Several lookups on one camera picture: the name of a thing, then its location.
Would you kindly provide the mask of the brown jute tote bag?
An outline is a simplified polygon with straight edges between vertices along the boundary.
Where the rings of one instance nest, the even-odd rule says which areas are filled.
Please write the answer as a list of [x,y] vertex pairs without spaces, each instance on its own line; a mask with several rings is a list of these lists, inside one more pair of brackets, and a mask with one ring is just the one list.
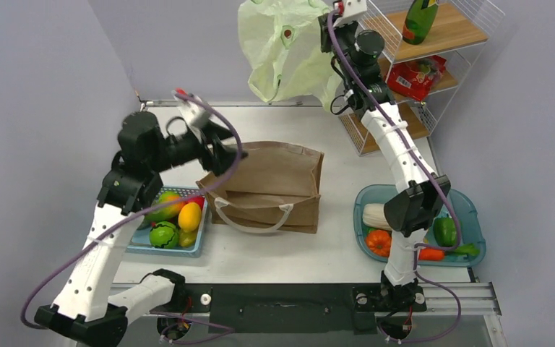
[[324,153],[287,142],[245,142],[236,172],[224,181],[209,173],[205,191],[213,223],[251,234],[315,234],[319,224]]

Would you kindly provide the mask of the green plastic grocery bag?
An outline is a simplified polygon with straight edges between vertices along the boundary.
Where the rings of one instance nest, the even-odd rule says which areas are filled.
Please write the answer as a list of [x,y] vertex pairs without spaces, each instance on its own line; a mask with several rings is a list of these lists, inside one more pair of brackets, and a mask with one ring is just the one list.
[[324,1],[244,1],[238,8],[238,40],[250,67],[250,90],[273,103],[313,96],[325,110],[341,80],[331,56],[320,49]]

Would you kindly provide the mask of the green glass bottle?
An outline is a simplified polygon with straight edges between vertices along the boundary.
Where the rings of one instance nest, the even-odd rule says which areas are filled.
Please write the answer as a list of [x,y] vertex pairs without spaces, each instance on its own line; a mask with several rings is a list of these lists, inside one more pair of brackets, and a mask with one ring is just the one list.
[[418,45],[429,34],[439,10],[437,0],[415,0],[405,17],[402,37],[406,43]]

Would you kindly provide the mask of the red snack bag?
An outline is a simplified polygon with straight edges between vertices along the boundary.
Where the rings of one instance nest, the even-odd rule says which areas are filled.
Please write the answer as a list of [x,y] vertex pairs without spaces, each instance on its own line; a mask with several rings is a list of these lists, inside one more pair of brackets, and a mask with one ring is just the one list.
[[443,57],[433,55],[396,64],[388,75],[387,85],[395,93],[423,101],[443,78],[446,62]]

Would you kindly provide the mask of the orange mini pumpkin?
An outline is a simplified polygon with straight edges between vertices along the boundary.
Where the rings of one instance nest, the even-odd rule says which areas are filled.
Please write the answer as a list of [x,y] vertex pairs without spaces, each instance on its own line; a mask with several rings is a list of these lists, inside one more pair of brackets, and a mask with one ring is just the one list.
[[376,229],[368,232],[365,238],[366,246],[375,255],[388,258],[392,246],[392,237],[388,231]]

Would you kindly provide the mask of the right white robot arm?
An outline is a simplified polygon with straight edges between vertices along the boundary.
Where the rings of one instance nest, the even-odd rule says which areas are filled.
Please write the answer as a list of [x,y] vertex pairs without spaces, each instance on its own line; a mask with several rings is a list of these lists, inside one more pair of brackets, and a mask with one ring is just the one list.
[[320,49],[332,54],[347,103],[380,147],[395,180],[397,194],[384,204],[392,241],[375,304],[382,311],[400,311],[423,302],[415,274],[417,252],[451,184],[430,168],[407,131],[378,62],[383,37],[359,30],[356,20],[344,20],[345,12],[337,9],[319,16]]

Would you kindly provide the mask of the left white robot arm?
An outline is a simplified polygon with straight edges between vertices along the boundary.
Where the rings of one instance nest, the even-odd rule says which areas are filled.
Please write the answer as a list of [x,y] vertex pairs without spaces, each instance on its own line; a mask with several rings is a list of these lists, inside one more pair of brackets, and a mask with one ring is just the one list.
[[186,303],[185,279],[166,269],[148,273],[140,283],[113,295],[111,284],[142,219],[157,209],[162,172],[191,161],[229,179],[245,158],[235,127],[213,111],[190,111],[186,131],[164,135],[155,114],[129,114],[118,133],[119,151],[103,179],[94,216],[82,250],[66,262],[72,269],[56,298],[36,309],[29,320],[38,330],[50,330],[86,346],[117,346],[135,320],[164,306],[176,311]]

